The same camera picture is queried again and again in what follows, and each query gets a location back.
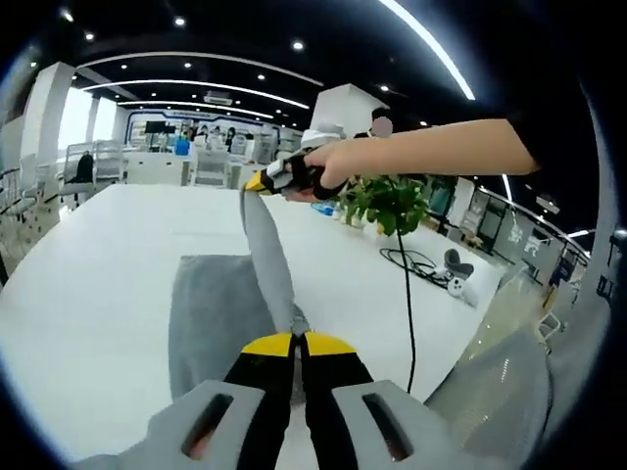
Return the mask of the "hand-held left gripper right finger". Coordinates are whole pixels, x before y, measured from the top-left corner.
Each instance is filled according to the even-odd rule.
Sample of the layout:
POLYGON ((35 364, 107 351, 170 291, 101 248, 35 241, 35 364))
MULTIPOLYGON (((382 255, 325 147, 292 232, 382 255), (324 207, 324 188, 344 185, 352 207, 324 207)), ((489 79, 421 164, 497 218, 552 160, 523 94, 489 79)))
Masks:
POLYGON ((302 337, 306 422, 320 469, 440 469, 428 408, 389 380, 375 381, 355 349, 302 337))

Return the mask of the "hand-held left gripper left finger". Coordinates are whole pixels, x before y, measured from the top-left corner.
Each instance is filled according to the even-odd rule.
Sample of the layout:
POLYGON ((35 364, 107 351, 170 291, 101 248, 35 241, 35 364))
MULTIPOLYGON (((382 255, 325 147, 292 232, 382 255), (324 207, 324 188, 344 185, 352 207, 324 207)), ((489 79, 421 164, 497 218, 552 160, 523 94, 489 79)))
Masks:
POLYGON ((149 422, 143 469, 273 469, 290 420, 295 339, 247 345, 222 381, 208 380, 149 422))

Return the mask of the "person's right hand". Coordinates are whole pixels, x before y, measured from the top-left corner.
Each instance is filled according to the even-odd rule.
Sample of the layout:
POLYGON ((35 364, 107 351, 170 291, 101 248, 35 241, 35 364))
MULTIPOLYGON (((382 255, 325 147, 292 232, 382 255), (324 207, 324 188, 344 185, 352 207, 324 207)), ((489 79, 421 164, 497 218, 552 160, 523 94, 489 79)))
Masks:
MULTIPOLYGON (((352 141, 327 144, 305 156, 306 166, 323 168, 318 183, 320 187, 328 190, 337 188, 360 171, 357 166, 358 161, 350 149, 351 144, 352 141)), ((314 194, 314 188, 287 190, 283 196, 286 200, 293 202, 317 203, 325 201, 325 198, 319 198, 314 194)))

